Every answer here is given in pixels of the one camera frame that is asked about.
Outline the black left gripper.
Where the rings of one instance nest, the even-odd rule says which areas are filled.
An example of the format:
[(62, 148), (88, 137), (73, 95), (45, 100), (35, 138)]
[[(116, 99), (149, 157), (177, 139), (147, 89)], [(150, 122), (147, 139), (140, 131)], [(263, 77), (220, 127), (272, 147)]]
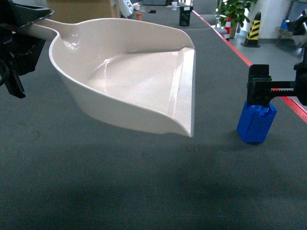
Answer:
[(32, 5), (14, 3), (12, 0), (0, 2), (0, 65), (6, 65), (1, 73), (8, 72), (4, 84), (9, 94), (24, 98), (24, 88), (19, 76), (35, 70), (45, 40), (30, 35), (23, 35), (18, 29), (45, 19), (53, 10)]

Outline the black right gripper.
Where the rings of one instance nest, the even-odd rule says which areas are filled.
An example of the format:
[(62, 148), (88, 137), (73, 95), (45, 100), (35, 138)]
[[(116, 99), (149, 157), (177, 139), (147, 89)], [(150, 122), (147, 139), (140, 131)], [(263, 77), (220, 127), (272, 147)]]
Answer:
[(307, 10), (293, 21), (286, 20), (288, 32), (299, 48), (303, 48), (303, 61), (295, 64), (295, 81), (273, 81), (269, 65), (253, 64), (249, 67), (247, 103), (269, 107), (275, 97), (297, 96), (302, 105), (307, 104)]

